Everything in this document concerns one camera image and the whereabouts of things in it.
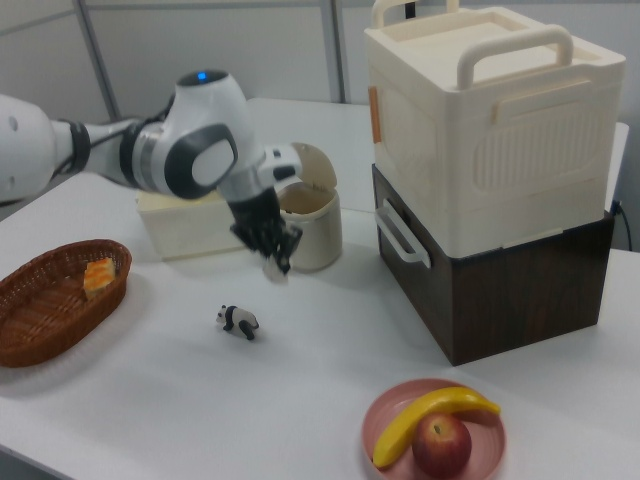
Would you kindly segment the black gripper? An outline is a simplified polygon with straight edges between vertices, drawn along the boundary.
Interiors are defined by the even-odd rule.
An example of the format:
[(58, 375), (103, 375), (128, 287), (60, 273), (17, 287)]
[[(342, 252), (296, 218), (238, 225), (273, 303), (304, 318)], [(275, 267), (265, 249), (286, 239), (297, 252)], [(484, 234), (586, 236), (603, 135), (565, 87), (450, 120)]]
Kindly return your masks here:
[[(291, 269), (291, 257), (296, 252), (303, 232), (300, 228), (282, 224), (280, 206), (274, 188), (259, 195), (228, 203), (233, 224), (231, 232), (252, 252), (270, 257), (282, 275)], [(275, 246), (271, 237), (275, 235)]]

